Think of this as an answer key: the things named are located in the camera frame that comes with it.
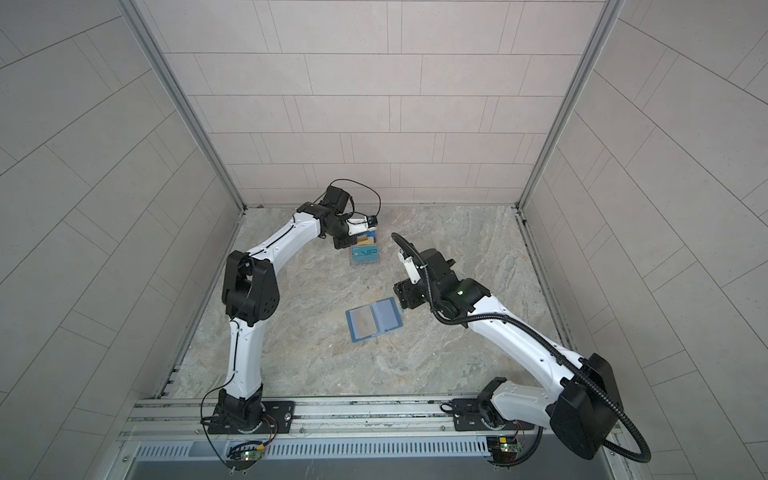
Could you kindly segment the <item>circuit board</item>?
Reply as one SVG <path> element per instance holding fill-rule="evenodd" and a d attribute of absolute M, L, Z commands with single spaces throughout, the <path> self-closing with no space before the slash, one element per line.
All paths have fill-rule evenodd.
<path fill-rule="evenodd" d="M 489 457 L 487 461 L 500 467 L 512 467 L 522 458 L 521 443 L 516 437 L 488 436 L 486 438 Z"/>
<path fill-rule="evenodd" d="M 230 470 L 246 471 L 259 462 L 265 453 L 263 442 L 249 441 L 231 447 L 226 461 Z"/>

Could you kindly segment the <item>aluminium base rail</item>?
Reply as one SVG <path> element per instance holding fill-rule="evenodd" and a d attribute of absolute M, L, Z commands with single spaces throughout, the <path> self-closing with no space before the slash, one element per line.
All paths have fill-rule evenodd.
<path fill-rule="evenodd" d="M 453 420 L 440 405 L 454 398 L 444 395 L 340 396 L 265 398 L 266 401 L 293 401 L 296 406 L 287 438 L 354 438 L 451 435 L 512 435 L 525 431 L 458 432 Z M 548 426 L 543 408 L 552 402 L 537 389 L 517 386 L 505 397 L 513 411 L 505 420 L 519 420 Z M 128 414 L 118 438 L 121 440 L 246 440 L 270 434 L 209 434 L 201 418 L 213 413 L 216 400 L 160 399 L 137 402 Z"/>

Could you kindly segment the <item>aluminium corner post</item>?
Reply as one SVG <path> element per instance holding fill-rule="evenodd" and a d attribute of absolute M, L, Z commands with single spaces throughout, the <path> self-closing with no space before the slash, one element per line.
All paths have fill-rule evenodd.
<path fill-rule="evenodd" d="M 543 175 L 547 162 L 553 154 L 557 141 L 567 125 L 567 121 L 596 64 L 601 49 L 610 34 L 610 30 L 618 18 L 622 4 L 623 1 L 621 0 L 608 0 L 604 3 L 584 53 L 577 65 L 573 78 L 570 81 L 560 108 L 557 111 L 557 115 L 545 138 L 542 150 L 534 164 L 531 176 L 527 181 L 522 196 L 517 204 L 517 210 L 520 212 L 523 212 L 526 209 L 532 199 L 534 190 Z"/>
<path fill-rule="evenodd" d="M 199 116 L 195 113 L 191 102 L 183 92 L 170 64 L 152 35 L 148 24 L 141 15 L 136 2 L 116 0 L 115 3 L 139 47 L 145 54 L 150 66 L 155 71 L 161 86 L 170 97 L 197 146 L 211 164 L 218 178 L 222 181 L 226 191 L 235 202 L 239 211 L 244 213 L 247 210 L 246 204 L 210 141 L 209 136 L 205 132 Z"/>

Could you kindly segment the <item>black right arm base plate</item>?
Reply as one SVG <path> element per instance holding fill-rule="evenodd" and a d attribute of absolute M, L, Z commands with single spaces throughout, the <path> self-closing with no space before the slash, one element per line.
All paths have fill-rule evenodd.
<path fill-rule="evenodd" d="M 440 405 L 449 415 L 458 432 L 470 431 L 531 431 L 536 426 L 519 420 L 504 420 L 489 401 L 470 398 L 454 398 Z"/>

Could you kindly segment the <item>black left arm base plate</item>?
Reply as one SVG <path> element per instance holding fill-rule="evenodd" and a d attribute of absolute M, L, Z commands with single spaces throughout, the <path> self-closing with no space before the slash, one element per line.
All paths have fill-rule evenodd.
<path fill-rule="evenodd" d="M 201 424 L 209 434 L 247 435 L 288 433 L 296 404 L 293 401 L 217 404 Z"/>

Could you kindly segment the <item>white vent grille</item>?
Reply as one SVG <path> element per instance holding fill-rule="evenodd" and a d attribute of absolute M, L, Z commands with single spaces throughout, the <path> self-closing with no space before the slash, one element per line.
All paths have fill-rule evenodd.
<path fill-rule="evenodd" d="M 139 461 L 224 459 L 231 441 L 148 441 L 139 444 Z M 265 460 L 488 457 L 483 438 L 468 436 L 276 439 L 262 450 Z"/>

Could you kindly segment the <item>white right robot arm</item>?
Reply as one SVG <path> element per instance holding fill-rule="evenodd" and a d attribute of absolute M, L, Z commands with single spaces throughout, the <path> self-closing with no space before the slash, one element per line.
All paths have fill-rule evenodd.
<path fill-rule="evenodd" d="M 499 347 L 540 384 L 540 393 L 516 392 L 498 377 L 478 395 L 481 418 L 492 429 L 520 421 L 550 429 L 571 452 L 591 459 L 623 416 L 613 369 L 598 354 L 585 357 L 549 339 L 512 314 L 488 288 L 459 279 L 454 260 L 435 249 L 416 251 L 408 241 L 398 258 L 408 277 L 394 286 L 405 309 L 428 305 L 437 321 L 462 326 Z"/>

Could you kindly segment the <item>gold VIP card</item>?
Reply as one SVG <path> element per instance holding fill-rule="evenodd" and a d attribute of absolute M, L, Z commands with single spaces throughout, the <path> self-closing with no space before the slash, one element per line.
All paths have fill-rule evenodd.
<path fill-rule="evenodd" d="M 367 232 L 359 235 L 356 239 L 356 246 L 375 245 L 377 243 L 377 237 L 374 232 Z"/>

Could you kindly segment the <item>right circuit board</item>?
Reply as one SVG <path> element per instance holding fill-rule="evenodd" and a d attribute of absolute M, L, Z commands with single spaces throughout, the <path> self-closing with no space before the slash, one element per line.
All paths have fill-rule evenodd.
<path fill-rule="evenodd" d="M 512 467 L 522 458 L 521 443 L 516 437 L 488 436 L 486 438 L 489 457 L 487 461 L 500 467 Z"/>

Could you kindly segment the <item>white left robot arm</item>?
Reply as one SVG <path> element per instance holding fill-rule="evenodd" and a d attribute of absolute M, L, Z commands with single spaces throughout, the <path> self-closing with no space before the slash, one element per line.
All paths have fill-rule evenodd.
<path fill-rule="evenodd" d="M 320 200 L 302 204 L 268 239 L 227 256 L 222 303 L 229 318 L 230 353 L 225 382 L 215 389 L 213 413 L 201 418 L 210 432 L 251 433 L 266 423 L 261 360 L 267 321 L 280 302 L 278 273 L 316 238 L 331 237 L 336 249 L 344 249 L 374 231 L 377 216 L 347 211 L 353 204 L 348 192 L 330 185 Z"/>

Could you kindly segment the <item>left circuit board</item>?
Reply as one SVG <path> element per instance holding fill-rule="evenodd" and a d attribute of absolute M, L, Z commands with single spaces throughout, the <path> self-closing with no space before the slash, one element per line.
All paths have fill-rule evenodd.
<path fill-rule="evenodd" d="M 226 461 L 230 470 L 246 471 L 259 462 L 265 453 L 263 442 L 249 441 L 231 447 Z"/>

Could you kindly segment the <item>blue-grey card holder wallet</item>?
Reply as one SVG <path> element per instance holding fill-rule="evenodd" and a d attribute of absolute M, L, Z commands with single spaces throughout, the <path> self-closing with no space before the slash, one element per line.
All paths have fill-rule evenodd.
<path fill-rule="evenodd" d="M 377 337 L 403 326 L 401 309 L 394 297 L 353 308 L 345 315 L 353 343 Z"/>

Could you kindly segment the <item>right aluminium corner post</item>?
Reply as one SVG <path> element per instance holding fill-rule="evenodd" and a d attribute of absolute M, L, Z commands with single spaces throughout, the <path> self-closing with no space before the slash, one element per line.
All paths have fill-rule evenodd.
<path fill-rule="evenodd" d="M 547 162 L 553 154 L 557 141 L 567 125 L 567 121 L 596 64 L 601 49 L 610 34 L 610 30 L 618 18 L 622 4 L 623 1 L 621 0 L 608 0 L 604 3 L 584 53 L 577 65 L 573 78 L 570 81 L 560 108 L 557 111 L 557 115 L 545 138 L 542 150 L 534 164 L 531 176 L 527 181 L 522 196 L 517 204 L 517 210 L 520 212 L 523 212 L 526 209 L 532 199 L 534 190 L 543 175 Z"/>

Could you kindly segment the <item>teal VIP card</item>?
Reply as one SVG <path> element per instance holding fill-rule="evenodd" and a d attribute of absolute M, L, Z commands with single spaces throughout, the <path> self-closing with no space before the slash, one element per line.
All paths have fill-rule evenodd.
<path fill-rule="evenodd" d="M 379 249 L 377 245 L 354 246 L 350 257 L 354 265 L 375 264 L 379 262 Z"/>

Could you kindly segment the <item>left aluminium corner post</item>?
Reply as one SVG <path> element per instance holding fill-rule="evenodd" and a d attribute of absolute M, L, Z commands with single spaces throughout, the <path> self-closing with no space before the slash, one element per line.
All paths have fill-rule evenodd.
<path fill-rule="evenodd" d="M 209 136 L 205 132 L 199 116 L 195 113 L 191 102 L 183 92 L 170 64 L 152 35 L 148 24 L 141 15 L 136 2 L 116 0 L 115 3 L 139 47 L 145 54 L 150 66 L 155 71 L 161 86 L 170 97 L 197 146 L 211 164 L 218 178 L 222 181 L 226 191 L 235 202 L 239 211 L 244 213 L 247 210 L 246 204 L 210 141 Z"/>

